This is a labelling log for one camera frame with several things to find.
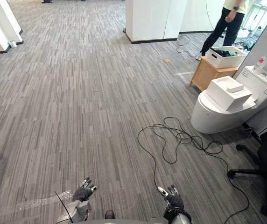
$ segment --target chair wheel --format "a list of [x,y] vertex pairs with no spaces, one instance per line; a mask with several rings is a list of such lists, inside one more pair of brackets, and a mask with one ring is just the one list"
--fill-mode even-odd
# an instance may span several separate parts
[[232,171],[232,170],[229,170],[228,173],[227,173],[227,176],[230,178],[230,179],[233,179],[235,177],[235,172]]
[[267,206],[263,205],[261,207],[260,213],[267,216]]
[[243,145],[236,145],[236,149],[238,151],[242,151],[242,150],[244,150],[244,146]]

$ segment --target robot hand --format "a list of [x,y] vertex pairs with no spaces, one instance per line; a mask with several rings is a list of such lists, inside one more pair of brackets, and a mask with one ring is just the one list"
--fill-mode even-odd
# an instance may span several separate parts
[[180,197],[175,185],[168,187],[170,193],[168,193],[162,187],[158,187],[158,190],[168,203],[164,213],[164,218],[169,221],[169,224],[173,223],[173,221],[175,221],[176,223],[191,223],[191,217],[189,213],[184,210],[183,200]]
[[93,194],[94,191],[97,190],[97,186],[94,186],[93,184],[88,186],[92,180],[90,180],[90,177],[87,177],[82,182],[81,186],[76,190],[76,192],[73,195],[72,201],[87,201],[89,197]]
[[168,187],[170,194],[161,187],[158,187],[158,190],[165,197],[170,209],[184,210],[182,198],[180,197],[175,185]]

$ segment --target black pants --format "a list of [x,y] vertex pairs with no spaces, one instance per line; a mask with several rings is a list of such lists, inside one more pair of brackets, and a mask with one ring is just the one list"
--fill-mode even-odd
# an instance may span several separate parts
[[236,16],[232,22],[226,22],[225,18],[229,14],[229,12],[230,10],[223,8],[221,18],[219,19],[216,28],[203,44],[201,50],[202,56],[204,56],[209,48],[218,40],[225,28],[227,28],[227,32],[223,46],[231,46],[232,44],[234,44],[240,25],[245,15],[242,13],[236,13]]

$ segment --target person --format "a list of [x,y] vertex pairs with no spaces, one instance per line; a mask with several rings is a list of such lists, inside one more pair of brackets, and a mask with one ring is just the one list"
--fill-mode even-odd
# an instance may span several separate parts
[[218,40],[225,28],[227,28],[227,32],[223,46],[231,46],[234,44],[245,14],[246,0],[225,0],[221,18],[219,19],[214,31],[204,42],[196,60],[199,60],[201,55],[205,56],[205,53]]

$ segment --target black glove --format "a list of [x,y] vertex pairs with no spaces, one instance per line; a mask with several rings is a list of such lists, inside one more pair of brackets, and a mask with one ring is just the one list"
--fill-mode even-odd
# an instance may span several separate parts
[[183,200],[180,195],[168,194],[166,199],[170,203],[172,209],[184,210]]
[[72,201],[79,200],[81,202],[87,201],[89,197],[93,194],[93,191],[89,189],[83,189],[82,187],[79,187],[76,192],[74,193],[72,197]]
[[83,202],[89,199],[93,192],[97,190],[97,186],[94,186],[93,184],[89,186],[91,182],[92,180],[90,180],[90,177],[84,179],[84,181],[81,183],[81,187],[76,190],[72,197],[73,202],[77,200]]
[[177,191],[177,188],[174,185],[171,185],[171,187],[168,187],[168,190],[170,191],[170,193],[168,193],[161,187],[158,187],[158,190],[165,197],[165,200],[168,202],[168,205],[164,213],[164,218],[169,221],[169,224],[173,222],[174,218],[179,213],[184,214],[190,220],[190,223],[191,223],[191,217],[189,213],[187,213],[184,210],[183,200],[180,197]]

